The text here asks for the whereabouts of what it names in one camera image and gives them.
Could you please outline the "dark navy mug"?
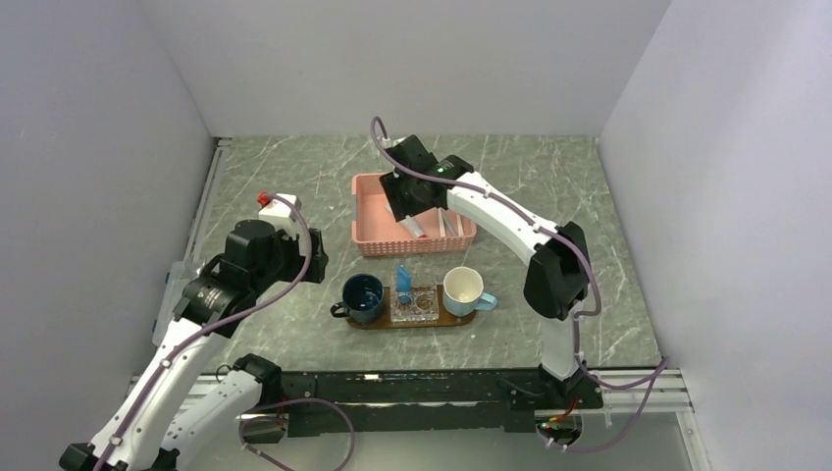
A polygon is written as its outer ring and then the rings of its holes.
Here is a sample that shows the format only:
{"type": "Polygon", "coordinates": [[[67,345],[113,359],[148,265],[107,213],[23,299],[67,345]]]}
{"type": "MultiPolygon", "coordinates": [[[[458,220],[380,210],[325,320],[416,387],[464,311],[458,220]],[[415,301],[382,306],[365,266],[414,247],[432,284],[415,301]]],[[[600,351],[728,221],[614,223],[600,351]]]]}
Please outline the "dark navy mug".
{"type": "Polygon", "coordinates": [[[358,274],[343,285],[340,301],[333,304],[330,314],[334,318],[348,318],[368,325],[379,320],[384,312],[384,286],[375,276],[358,274]]]}

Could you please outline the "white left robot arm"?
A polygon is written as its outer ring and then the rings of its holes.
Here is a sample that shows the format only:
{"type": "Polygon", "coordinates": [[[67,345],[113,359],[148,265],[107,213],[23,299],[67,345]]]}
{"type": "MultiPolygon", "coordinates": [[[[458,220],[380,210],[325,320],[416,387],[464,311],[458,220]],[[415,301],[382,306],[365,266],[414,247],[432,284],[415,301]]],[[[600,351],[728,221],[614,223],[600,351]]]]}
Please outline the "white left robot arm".
{"type": "Polygon", "coordinates": [[[233,337],[257,299],[273,284],[321,283],[329,257],[320,230],[291,219],[243,220],[182,290],[173,318],[130,394],[89,442],[71,444],[63,470],[174,470],[204,445],[207,428],[253,408],[274,409],[281,370],[257,355],[244,357],[216,393],[183,418],[177,414],[207,363],[233,337]]]}

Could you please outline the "white and light-blue mug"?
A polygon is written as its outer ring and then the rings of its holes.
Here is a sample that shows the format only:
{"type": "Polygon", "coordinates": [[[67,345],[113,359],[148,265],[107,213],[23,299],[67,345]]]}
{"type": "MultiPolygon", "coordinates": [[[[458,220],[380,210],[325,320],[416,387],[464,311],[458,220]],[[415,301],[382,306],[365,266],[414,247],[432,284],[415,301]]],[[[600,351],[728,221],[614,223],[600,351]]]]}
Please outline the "white and light-blue mug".
{"type": "Polygon", "coordinates": [[[442,306],[448,313],[461,318],[474,311],[491,311],[497,307],[497,300],[485,292],[479,272],[460,266],[448,271],[442,280],[442,306]]]}

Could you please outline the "silver toothpaste tube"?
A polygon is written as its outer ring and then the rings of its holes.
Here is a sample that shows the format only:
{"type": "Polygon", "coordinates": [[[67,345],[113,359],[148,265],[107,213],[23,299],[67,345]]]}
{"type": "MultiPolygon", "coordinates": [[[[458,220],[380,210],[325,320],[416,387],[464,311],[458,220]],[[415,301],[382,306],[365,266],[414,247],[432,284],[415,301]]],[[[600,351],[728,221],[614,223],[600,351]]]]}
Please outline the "silver toothpaste tube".
{"type": "Polygon", "coordinates": [[[426,239],[427,235],[422,226],[411,216],[405,216],[397,224],[404,228],[414,239],[426,239]]]}

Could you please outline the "clear textured glass dish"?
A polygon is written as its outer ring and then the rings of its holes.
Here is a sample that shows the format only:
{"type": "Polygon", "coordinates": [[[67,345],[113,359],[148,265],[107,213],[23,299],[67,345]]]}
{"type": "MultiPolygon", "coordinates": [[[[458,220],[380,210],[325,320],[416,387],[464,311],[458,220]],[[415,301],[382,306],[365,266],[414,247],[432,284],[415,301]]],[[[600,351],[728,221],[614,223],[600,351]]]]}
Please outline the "clear textured glass dish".
{"type": "Polygon", "coordinates": [[[390,296],[390,320],[394,325],[429,324],[440,318],[438,286],[415,287],[409,294],[390,296]]]}

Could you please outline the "blue toothpaste tube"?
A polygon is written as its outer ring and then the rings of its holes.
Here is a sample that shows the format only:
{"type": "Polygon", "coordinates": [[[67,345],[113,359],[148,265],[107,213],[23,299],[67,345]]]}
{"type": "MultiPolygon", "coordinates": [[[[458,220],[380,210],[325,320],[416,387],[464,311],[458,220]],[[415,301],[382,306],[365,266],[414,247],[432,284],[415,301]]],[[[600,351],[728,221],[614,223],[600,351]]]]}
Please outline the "blue toothpaste tube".
{"type": "Polygon", "coordinates": [[[413,298],[412,276],[403,265],[395,265],[395,297],[400,304],[409,304],[413,298]]]}

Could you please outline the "oval wooden tray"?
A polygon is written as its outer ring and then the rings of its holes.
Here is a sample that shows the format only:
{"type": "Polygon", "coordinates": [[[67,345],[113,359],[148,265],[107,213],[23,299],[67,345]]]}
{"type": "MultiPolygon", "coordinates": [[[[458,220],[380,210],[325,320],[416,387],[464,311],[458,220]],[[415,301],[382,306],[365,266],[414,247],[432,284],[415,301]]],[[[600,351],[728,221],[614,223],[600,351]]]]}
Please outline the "oval wooden tray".
{"type": "Polygon", "coordinates": [[[429,324],[404,324],[394,325],[390,320],[390,287],[384,287],[384,312],[382,317],[376,322],[368,325],[360,325],[352,319],[345,318],[345,322],[352,328],[363,331],[378,331],[378,330],[400,330],[400,329],[422,329],[422,328],[446,328],[465,326],[470,324],[479,314],[474,311],[468,316],[458,318],[448,313],[442,306],[442,286],[438,286],[438,293],[440,297],[440,318],[438,321],[429,324]]]}

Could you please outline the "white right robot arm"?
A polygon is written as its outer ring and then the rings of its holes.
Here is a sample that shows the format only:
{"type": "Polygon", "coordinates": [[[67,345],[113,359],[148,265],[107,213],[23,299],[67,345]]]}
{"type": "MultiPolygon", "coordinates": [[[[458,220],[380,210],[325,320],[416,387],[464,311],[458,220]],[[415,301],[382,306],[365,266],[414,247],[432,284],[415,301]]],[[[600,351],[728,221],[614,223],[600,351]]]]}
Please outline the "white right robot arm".
{"type": "Polygon", "coordinates": [[[396,142],[376,135],[371,140],[393,166],[380,182],[396,219],[450,210],[485,229],[523,262],[524,298],[546,329],[541,394],[553,407],[567,405],[578,394],[576,378],[586,371],[580,347],[582,305],[587,296],[599,296],[582,228],[534,214],[460,157],[438,159],[415,135],[396,142]]]}

